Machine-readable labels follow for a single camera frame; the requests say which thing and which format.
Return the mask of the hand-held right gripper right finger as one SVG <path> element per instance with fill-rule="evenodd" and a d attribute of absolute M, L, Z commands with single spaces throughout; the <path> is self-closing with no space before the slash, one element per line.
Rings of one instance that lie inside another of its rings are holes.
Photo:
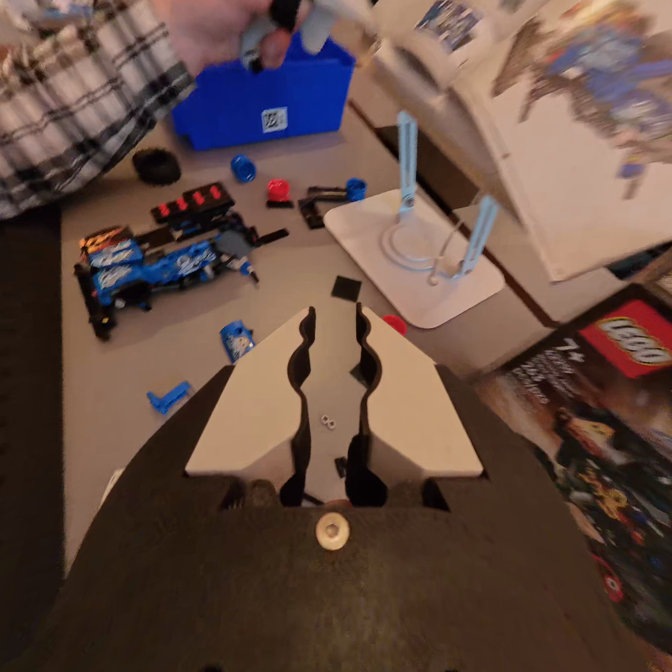
<path fill-rule="evenodd" d="M 350 504 L 382 507 L 405 485 L 431 501 L 440 479 L 482 477 L 443 368 L 362 303 L 356 305 L 356 340 L 368 385 L 347 455 Z"/>

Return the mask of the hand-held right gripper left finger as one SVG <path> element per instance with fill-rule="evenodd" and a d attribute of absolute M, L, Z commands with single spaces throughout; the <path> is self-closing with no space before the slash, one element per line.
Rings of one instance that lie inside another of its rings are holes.
<path fill-rule="evenodd" d="M 302 386 L 315 332 L 315 308 L 304 308 L 231 367 L 186 475 L 268 481 L 283 506 L 301 506 L 312 444 Z"/>

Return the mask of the blue printed curved panel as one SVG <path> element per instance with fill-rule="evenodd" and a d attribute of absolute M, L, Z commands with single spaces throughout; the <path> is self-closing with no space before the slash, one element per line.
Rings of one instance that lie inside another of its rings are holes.
<path fill-rule="evenodd" d="M 231 365 L 256 348 L 253 332 L 241 320 L 225 325 L 219 336 Z"/>

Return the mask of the blue angled beam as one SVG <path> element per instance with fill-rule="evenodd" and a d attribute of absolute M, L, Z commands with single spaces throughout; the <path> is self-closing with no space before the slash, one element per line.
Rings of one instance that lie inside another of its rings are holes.
<path fill-rule="evenodd" d="M 147 391 L 146 397 L 152 408 L 161 415 L 167 415 L 174 406 L 187 399 L 194 391 L 192 385 L 183 381 L 169 389 L 163 395 Z"/>

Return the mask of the instruction booklet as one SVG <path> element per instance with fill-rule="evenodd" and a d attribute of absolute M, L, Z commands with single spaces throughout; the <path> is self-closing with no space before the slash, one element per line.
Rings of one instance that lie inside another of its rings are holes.
<path fill-rule="evenodd" d="M 670 1 L 379 1 L 379 81 L 553 281 L 671 241 Z"/>

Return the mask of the person's left forearm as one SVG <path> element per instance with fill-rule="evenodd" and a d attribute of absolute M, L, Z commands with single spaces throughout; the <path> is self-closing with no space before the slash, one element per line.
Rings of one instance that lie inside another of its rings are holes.
<path fill-rule="evenodd" d="M 195 88 L 149 1 L 97 1 L 1 60 L 1 219 L 119 164 Z"/>

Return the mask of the grey desk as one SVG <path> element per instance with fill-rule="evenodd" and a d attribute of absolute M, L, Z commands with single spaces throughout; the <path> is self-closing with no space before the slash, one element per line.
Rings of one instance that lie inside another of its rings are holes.
<path fill-rule="evenodd" d="M 336 133 L 275 140 L 260 145 L 196 152 L 160 124 L 141 147 L 165 147 L 174 152 L 183 171 L 177 185 L 151 188 L 137 179 L 129 159 L 90 185 L 63 207 L 62 333 L 63 437 L 65 488 L 65 557 L 70 569 L 97 513 L 113 471 L 129 465 L 146 443 L 156 442 L 160 457 L 143 468 L 148 474 L 167 465 L 175 448 L 183 455 L 182 475 L 221 392 L 228 364 L 219 331 L 241 320 L 265 339 L 300 310 L 316 310 L 316 339 L 310 349 L 312 372 L 303 389 L 312 433 L 307 491 L 322 500 L 345 493 L 333 464 L 344 456 L 357 430 L 364 389 L 349 375 L 359 362 L 356 309 L 334 298 L 338 275 L 362 281 L 359 301 L 383 316 L 395 312 L 357 264 L 324 229 L 311 231 L 296 211 L 268 210 L 265 190 L 272 178 L 289 180 L 293 195 L 308 186 L 341 186 L 350 177 L 364 179 L 372 194 L 393 189 L 397 162 L 351 110 Z M 247 155 L 256 165 L 256 179 L 238 182 L 231 159 Z M 246 223 L 267 234 L 288 229 L 287 238 L 257 250 L 253 266 L 259 283 L 227 273 L 195 288 L 168 292 L 153 309 L 122 311 L 111 340 L 98 340 L 74 277 L 79 240 L 86 234 L 125 224 L 135 232 L 151 224 L 149 210 L 183 191 L 222 181 Z M 180 382 L 194 391 L 167 415 L 151 407 L 146 393 L 163 395 Z M 321 423 L 328 415 L 337 426 Z"/>

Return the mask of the person's left hand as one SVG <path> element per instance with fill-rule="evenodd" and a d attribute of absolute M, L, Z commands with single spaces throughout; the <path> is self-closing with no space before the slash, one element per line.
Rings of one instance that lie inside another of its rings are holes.
<path fill-rule="evenodd" d="M 244 33 L 271 1 L 154 1 L 176 55 L 193 76 L 239 58 Z"/>

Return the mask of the blue storage bin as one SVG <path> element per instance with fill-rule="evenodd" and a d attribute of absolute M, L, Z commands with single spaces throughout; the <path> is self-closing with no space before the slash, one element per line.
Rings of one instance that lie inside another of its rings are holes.
<path fill-rule="evenodd" d="M 210 67 L 172 111 L 175 134 L 207 151 L 340 129 L 356 59 L 328 39 L 311 55 L 294 36 L 281 67 Z"/>

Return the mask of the white book stand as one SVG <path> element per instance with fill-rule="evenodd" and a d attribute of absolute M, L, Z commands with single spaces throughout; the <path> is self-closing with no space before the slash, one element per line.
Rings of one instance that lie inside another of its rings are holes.
<path fill-rule="evenodd" d="M 506 195 L 464 104 L 430 85 L 388 40 L 368 57 L 366 69 L 401 107 L 399 187 L 333 208 L 324 224 L 408 324 L 434 329 L 504 289 L 505 276 L 484 251 Z M 420 130 L 482 192 L 466 233 L 418 189 Z"/>

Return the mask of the dark toy set box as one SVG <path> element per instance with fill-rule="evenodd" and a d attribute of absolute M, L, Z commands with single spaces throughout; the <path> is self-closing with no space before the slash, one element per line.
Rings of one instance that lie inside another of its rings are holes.
<path fill-rule="evenodd" d="M 476 390 L 533 443 L 617 615 L 671 670 L 671 303 L 630 284 Z"/>

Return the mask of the black rubber tyre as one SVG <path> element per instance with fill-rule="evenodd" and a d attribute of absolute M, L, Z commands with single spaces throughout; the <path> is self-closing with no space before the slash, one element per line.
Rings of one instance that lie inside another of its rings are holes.
<path fill-rule="evenodd" d="M 150 186 L 169 186 L 181 179 L 177 157 L 165 148 L 138 150 L 131 160 L 139 180 Z"/>

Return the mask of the black block with red pins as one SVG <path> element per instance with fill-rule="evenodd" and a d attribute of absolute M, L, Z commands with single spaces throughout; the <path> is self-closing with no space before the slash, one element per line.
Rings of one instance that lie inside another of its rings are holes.
<path fill-rule="evenodd" d="M 203 216 L 226 214 L 235 204 L 224 184 L 216 181 L 187 190 L 177 199 L 159 204 L 149 212 L 157 224 L 177 224 L 197 221 Z"/>

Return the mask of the black frame piece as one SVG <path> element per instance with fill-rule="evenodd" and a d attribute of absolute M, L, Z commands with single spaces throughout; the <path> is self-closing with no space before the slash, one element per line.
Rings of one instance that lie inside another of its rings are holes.
<path fill-rule="evenodd" d="M 323 215 L 321 214 L 318 203 L 318 200 L 312 196 L 298 200 L 300 214 L 311 231 L 324 228 Z"/>

